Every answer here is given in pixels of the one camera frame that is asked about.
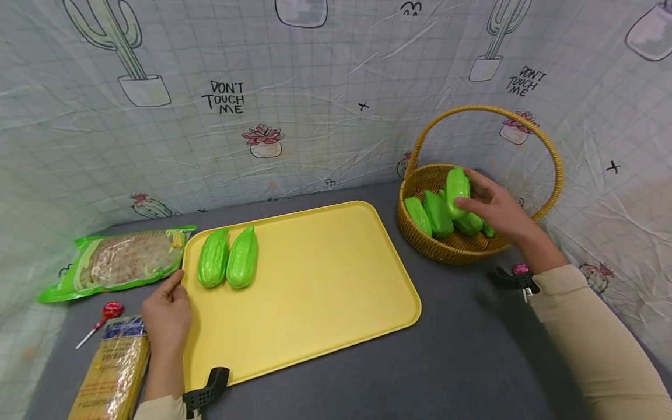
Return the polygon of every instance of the human hand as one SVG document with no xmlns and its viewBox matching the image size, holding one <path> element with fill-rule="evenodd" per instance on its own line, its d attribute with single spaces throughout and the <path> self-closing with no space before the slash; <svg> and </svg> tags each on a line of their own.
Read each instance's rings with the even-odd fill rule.
<svg viewBox="0 0 672 420">
<path fill-rule="evenodd" d="M 543 231 L 501 185 L 473 169 L 464 168 L 471 183 L 471 198 L 458 197 L 457 207 L 474 213 L 512 245 Z"/>
<path fill-rule="evenodd" d="M 147 329 L 152 358 L 182 357 L 192 324 L 192 307 L 184 286 L 184 271 L 177 270 L 142 303 L 141 316 Z"/>
</svg>

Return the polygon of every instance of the beige sleeve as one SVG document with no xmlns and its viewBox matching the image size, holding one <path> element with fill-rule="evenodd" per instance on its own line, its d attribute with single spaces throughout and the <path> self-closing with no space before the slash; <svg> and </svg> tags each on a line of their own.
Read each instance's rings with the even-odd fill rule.
<svg viewBox="0 0 672 420">
<path fill-rule="evenodd" d="M 672 402 L 644 350 L 572 265 L 534 280 L 532 309 L 572 370 L 596 419 L 672 419 Z"/>
<path fill-rule="evenodd" d="M 171 395 L 140 404 L 133 420 L 185 420 L 187 409 L 182 398 Z M 194 420 L 201 420 L 200 414 Z"/>
</svg>

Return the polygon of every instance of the noodle package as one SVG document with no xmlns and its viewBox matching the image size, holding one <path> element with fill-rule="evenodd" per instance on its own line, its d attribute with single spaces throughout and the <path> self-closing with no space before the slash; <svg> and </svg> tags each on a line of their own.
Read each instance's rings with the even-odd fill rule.
<svg viewBox="0 0 672 420">
<path fill-rule="evenodd" d="M 184 245 L 196 226 L 147 230 L 75 240 L 79 256 L 63 279 L 45 290 L 40 303 L 79 299 L 156 282 L 177 271 Z"/>
</svg>

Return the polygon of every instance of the fabric backdrop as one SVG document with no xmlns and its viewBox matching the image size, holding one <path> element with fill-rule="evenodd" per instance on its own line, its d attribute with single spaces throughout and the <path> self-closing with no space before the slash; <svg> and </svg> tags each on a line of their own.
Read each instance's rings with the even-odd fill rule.
<svg viewBox="0 0 672 420">
<path fill-rule="evenodd" d="M 34 303 L 72 240 L 142 218 L 392 181 L 438 113 L 533 120 L 566 184 L 554 240 L 672 368 L 672 2 L 2 0 L 0 419 L 67 310 Z M 458 114 L 421 164 L 476 167 L 534 212 L 543 144 Z"/>
</svg>

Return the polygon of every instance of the wicker basket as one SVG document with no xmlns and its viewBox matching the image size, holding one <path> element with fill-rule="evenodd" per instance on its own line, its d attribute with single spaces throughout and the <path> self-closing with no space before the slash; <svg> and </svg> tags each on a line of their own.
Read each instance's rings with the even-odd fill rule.
<svg viewBox="0 0 672 420">
<path fill-rule="evenodd" d="M 516 113 L 495 106 L 471 105 L 453 108 L 452 110 L 446 111 L 434 118 L 425 127 L 422 133 L 420 133 L 420 137 L 418 137 L 417 141 L 415 142 L 413 154 L 411 155 L 411 159 L 404 176 L 405 179 L 401 183 L 401 189 L 399 190 L 396 219 L 399 223 L 399 228 L 401 229 L 401 233 L 404 235 L 404 238 L 406 238 L 406 240 L 414 248 L 436 261 L 456 265 L 473 263 L 483 257 L 503 251 L 509 246 L 509 244 L 499 236 L 495 236 L 492 239 L 486 238 L 482 233 L 478 233 L 474 236 L 468 236 L 457 229 L 452 235 L 444 239 L 435 239 L 429 237 L 417 226 L 415 226 L 415 223 L 413 223 L 411 220 L 411 217 L 409 216 L 408 212 L 406 211 L 406 207 L 404 206 L 404 199 L 411 196 L 416 196 L 422 200 L 425 195 L 425 190 L 438 193 L 438 191 L 445 186 L 446 175 L 448 174 L 448 171 L 450 171 L 450 169 L 452 169 L 454 166 L 441 164 L 427 165 L 416 168 L 418 157 L 420 155 L 420 149 L 422 149 L 422 145 L 425 142 L 425 136 L 427 136 L 427 133 L 439 121 L 453 114 L 457 114 L 458 112 L 465 111 L 494 112 L 496 114 L 505 116 L 510 120 L 518 121 L 527 127 L 531 132 L 533 132 L 548 149 L 548 152 L 553 159 L 553 164 L 555 165 L 555 186 L 548 201 L 543 205 L 543 207 L 541 207 L 541 209 L 539 209 L 538 212 L 534 214 L 534 216 L 532 216 L 532 219 L 535 222 L 541 220 L 553 207 L 553 205 L 555 205 L 558 197 L 560 196 L 560 191 L 562 190 L 562 185 L 564 183 L 562 161 L 560 160 L 560 155 L 555 149 L 553 143 L 551 143 L 546 134 L 536 125 L 532 124 Z"/>
</svg>

